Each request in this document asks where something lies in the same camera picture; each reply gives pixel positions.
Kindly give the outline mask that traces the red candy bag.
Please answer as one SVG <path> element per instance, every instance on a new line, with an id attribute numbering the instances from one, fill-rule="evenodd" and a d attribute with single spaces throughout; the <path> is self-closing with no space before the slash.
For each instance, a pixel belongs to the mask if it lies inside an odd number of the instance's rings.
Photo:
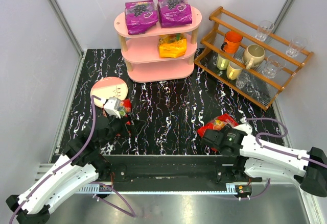
<path id="1" fill-rule="evenodd" d="M 129 99 L 121 100 L 120 107 L 119 107 L 119 112 L 122 115 L 122 118 L 120 120 L 123 122 L 123 124 L 124 124 L 124 126 L 126 128 L 126 132 L 128 133 L 127 125 L 125 124 L 126 123 L 125 115 L 131 113 L 131 102 L 130 102 Z"/>
<path id="2" fill-rule="evenodd" d="M 215 117 L 214 119 L 209 121 L 206 125 L 199 128 L 197 130 L 197 133 L 202 139 L 207 129 L 212 129 L 217 131 L 226 130 L 227 131 L 226 146 L 230 149 L 230 155 L 225 155 L 225 156 L 231 156 L 236 154 L 236 151 L 239 150 L 241 137 L 243 136 L 238 130 L 234 129 L 234 127 L 237 125 L 239 124 L 229 114 L 225 113 Z"/>

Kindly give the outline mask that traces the orange candy bag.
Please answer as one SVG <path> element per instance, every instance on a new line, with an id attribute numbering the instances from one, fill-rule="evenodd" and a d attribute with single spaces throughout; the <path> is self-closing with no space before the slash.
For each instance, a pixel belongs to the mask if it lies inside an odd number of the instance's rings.
<path id="1" fill-rule="evenodd" d="M 161 58 L 177 58 L 186 53 L 187 38 L 185 33 L 160 35 L 158 51 Z"/>

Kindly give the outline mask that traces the purple candy bag back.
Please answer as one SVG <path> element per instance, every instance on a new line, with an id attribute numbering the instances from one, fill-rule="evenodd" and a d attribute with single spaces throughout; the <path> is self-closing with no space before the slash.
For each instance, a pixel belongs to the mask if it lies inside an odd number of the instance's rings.
<path id="1" fill-rule="evenodd" d="M 144 34 L 158 21 L 153 0 L 125 3 L 125 23 L 129 35 Z"/>

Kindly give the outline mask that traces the purple candy bag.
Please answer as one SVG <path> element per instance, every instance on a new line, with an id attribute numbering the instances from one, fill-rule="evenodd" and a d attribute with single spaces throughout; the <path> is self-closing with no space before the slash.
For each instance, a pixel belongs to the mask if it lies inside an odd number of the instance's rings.
<path id="1" fill-rule="evenodd" d="M 188 0 L 158 0 L 157 8 L 162 28 L 192 23 L 192 9 Z"/>
<path id="2" fill-rule="evenodd" d="M 125 23 L 129 35 L 144 34 L 158 21 L 153 0 L 125 3 Z"/>

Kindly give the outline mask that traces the purple candy bag front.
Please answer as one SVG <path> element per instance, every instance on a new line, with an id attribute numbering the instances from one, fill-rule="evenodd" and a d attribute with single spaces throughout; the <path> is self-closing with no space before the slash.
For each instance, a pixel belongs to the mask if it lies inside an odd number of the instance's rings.
<path id="1" fill-rule="evenodd" d="M 158 0 L 157 8 L 162 28 L 192 23 L 192 9 L 188 0 Z"/>

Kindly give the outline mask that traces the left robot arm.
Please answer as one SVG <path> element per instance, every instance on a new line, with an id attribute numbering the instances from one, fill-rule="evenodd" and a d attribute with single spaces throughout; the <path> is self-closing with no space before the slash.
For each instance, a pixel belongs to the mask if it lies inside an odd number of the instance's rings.
<path id="1" fill-rule="evenodd" d="M 54 165 L 28 190 L 11 195 L 6 204 L 10 223 L 46 223 L 66 199 L 87 184 L 113 179 L 112 164 L 101 149 L 118 136 L 135 135 L 131 115 L 93 118 L 92 126 L 69 141 Z"/>

